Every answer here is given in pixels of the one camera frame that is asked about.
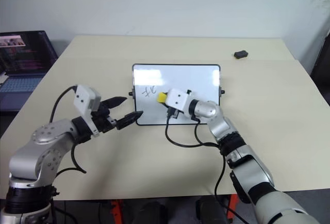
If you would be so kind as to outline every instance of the laptop screen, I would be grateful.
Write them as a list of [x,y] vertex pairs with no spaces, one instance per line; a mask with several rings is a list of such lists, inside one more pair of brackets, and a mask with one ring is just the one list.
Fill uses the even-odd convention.
[[0,33],[0,63],[7,74],[44,73],[56,59],[43,30]]

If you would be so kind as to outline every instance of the white wall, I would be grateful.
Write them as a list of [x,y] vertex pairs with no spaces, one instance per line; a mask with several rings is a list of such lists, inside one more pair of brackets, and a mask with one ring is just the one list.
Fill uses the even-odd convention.
[[0,30],[45,29],[61,52],[76,34],[282,37],[308,72],[330,0],[0,0]]

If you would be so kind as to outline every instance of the small black object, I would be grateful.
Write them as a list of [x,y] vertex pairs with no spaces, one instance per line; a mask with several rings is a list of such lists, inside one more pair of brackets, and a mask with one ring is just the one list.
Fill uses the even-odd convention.
[[247,56],[248,56],[248,52],[246,52],[245,50],[234,53],[234,57],[236,59],[244,58],[244,57],[247,57]]

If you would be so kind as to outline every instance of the laptop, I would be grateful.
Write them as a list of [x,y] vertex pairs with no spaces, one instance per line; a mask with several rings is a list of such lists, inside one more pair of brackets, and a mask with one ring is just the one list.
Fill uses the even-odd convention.
[[57,58],[43,30],[0,33],[0,65],[8,76],[0,87],[0,111],[19,111]]

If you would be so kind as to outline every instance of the floor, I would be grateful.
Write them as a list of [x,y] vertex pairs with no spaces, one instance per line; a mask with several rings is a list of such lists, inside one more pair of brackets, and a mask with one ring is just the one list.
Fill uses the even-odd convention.
[[[2,136],[6,128],[14,116],[0,116],[0,135]],[[296,200],[310,215],[314,216],[320,224],[329,223],[330,220],[330,189],[294,191],[288,193]],[[158,201],[168,209],[169,224],[190,223],[197,224],[199,220],[196,217],[195,203],[200,197],[171,197],[171,198],[155,198],[155,199],[127,199],[124,201],[125,218],[132,219],[141,207],[152,201]],[[63,201],[55,201],[55,205],[64,209]],[[110,214],[110,204],[108,201],[66,201],[66,211],[75,216],[79,224],[99,223],[98,213],[102,224],[113,224],[113,217]],[[245,218],[249,223],[257,223],[252,206],[249,204],[239,203],[236,211]],[[64,223],[64,216],[57,213],[57,222]],[[67,217],[66,223],[71,224],[73,221]],[[242,223],[237,218],[234,224]]]

